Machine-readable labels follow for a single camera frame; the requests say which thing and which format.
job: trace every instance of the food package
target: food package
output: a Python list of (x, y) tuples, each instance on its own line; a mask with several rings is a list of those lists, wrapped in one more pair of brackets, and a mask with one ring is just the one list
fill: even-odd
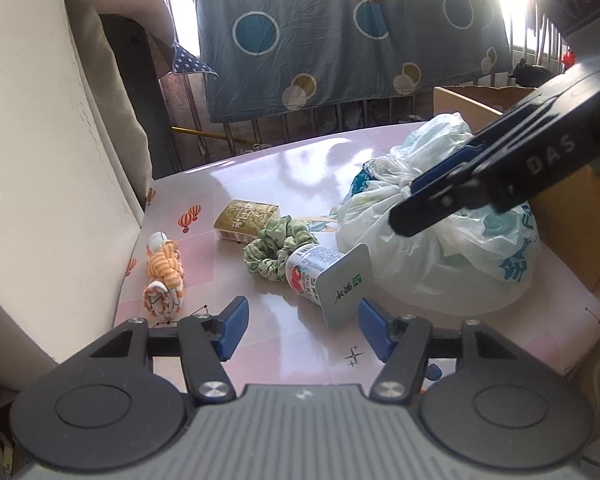
[(231, 200), (214, 224), (218, 237), (248, 244), (258, 238), (271, 218), (280, 218), (280, 208), (273, 204)]

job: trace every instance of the cardboard box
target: cardboard box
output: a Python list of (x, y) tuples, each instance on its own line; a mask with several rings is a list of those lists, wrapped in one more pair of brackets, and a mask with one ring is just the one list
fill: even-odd
[[(460, 86), (435, 88), (435, 114), (460, 112), (478, 132), (532, 92), (529, 88)], [(600, 176), (590, 167), (530, 200), (542, 241), (580, 281), (600, 286)]]

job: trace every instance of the star patterned cloth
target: star patterned cloth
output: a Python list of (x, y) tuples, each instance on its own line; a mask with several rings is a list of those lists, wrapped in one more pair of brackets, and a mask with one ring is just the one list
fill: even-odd
[(197, 72), (205, 72), (218, 76), (213, 69), (209, 68), (179, 43), (176, 42), (173, 44), (173, 46), (175, 48), (175, 54), (173, 55), (173, 65), (171, 70), (174, 74), (193, 74)]

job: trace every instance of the blue gray blanket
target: blue gray blanket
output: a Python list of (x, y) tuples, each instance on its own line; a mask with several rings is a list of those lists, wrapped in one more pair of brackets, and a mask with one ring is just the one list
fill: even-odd
[(498, 0), (196, 0), (213, 122), (511, 70)]

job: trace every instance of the blue rubber tip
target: blue rubber tip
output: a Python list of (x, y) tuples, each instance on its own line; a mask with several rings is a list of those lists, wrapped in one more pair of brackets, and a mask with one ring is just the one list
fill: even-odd
[(387, 362), (397, 343), (389, 339), (387, 320), (365, 298), (358, 305), (358, 325), (378, 359)]
[(221, 317), (222, 335), (218, 341), (213, 342), (216, 355), (221, 361), (227, 361), (234, 354), (238, 343), (247, 330), (249, 324), (249, 301), (244, 296), (235, 298), (218, 317)]

